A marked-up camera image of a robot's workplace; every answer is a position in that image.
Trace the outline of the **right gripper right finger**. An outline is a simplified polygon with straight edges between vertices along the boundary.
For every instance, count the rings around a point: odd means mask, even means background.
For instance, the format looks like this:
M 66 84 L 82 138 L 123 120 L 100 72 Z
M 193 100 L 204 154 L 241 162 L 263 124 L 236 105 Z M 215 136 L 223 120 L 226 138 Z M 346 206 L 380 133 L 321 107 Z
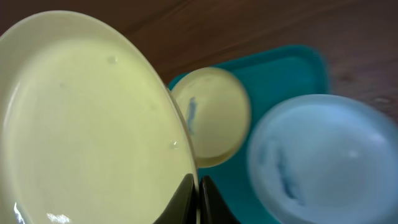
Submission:
M 240 224 L 223 200 L 210 176 L 201 178 L 199 186 L 201 224 Z

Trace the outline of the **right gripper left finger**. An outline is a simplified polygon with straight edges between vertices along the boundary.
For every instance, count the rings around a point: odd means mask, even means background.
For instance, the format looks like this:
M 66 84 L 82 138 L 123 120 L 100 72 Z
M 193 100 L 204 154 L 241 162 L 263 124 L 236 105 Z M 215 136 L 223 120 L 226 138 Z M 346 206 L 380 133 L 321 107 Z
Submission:
M 154 224 L 196 224 L 197 193 L 193 174 L 187 174 Z

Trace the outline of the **yellow-green plate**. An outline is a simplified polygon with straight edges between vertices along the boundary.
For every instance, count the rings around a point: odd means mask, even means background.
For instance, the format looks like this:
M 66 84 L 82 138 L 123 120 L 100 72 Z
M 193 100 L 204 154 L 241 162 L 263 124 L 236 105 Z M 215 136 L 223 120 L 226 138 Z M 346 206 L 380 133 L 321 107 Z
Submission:
M 205 67 L 190 72 L 171 90 L 184 117 L 198 167 L 233 157 L 251 123 L 251 104 L 243 84 L 229 71 Z
M 155 223 L 196 173 L 170 92 L 118 31 L 47 11 L 3 33 L 2 223 Z

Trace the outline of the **light blue plate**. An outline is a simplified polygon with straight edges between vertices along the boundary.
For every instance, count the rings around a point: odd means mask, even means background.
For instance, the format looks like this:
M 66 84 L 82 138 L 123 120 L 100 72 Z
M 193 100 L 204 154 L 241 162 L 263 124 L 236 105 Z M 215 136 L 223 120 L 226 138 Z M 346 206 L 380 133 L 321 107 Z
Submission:
M 397 125 L 336 95 L 269 110 L 247 155 L 256 197 L 280 223 L 397 222 Z

